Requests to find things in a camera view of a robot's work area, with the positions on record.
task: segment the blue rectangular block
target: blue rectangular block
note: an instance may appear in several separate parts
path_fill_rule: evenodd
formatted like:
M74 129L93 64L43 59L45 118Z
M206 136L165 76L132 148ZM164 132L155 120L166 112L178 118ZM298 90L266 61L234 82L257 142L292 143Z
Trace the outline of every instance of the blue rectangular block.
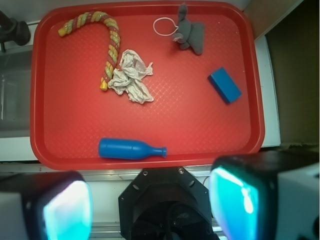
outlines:
M223 67L212 73L208 79L227 104L234 102L242 94Z

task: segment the blue plastic bottle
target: blue plastic bottle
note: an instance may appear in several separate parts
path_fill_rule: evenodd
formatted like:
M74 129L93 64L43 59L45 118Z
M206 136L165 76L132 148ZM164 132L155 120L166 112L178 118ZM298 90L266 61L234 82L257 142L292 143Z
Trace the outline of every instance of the blue plastic bottle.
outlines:
M166 147L152 147L143 141L102 138L99 143L102 158L139 160L149 156L167 156Z

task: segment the white paper towel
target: white paper towel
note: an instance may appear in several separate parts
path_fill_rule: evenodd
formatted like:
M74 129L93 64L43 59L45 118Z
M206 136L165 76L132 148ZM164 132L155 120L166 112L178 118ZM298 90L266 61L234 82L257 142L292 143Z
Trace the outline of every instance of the white paper towel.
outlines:
M113 79L108 83L110 89L118 95L126 92L132 102L143 104L144 102L153 102L147 87L142 83L145 76L152 76L153 62L146 67L140 56L133 50L127 49L122 53L120 67L122 71L115 69L113 71Z

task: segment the gray wall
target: gray wall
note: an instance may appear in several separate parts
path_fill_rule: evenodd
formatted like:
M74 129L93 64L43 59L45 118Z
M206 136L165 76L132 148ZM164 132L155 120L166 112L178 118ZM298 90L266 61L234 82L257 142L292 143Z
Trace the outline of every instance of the gray wall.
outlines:
M266 37L281 143L319 144L319 1L304 0Z

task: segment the gray stuffed toy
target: gray stuffed toy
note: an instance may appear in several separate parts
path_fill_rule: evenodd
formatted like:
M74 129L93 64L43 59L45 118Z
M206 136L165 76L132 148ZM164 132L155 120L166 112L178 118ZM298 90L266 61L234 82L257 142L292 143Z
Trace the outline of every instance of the gray stuffed toy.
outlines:
M178 30L172 35L172 40L180 44L180 49L191 47L195 54L201 55L204 52L205 25L201 22L191 23L186 19L187 13L187 5L181 4L178 10Z

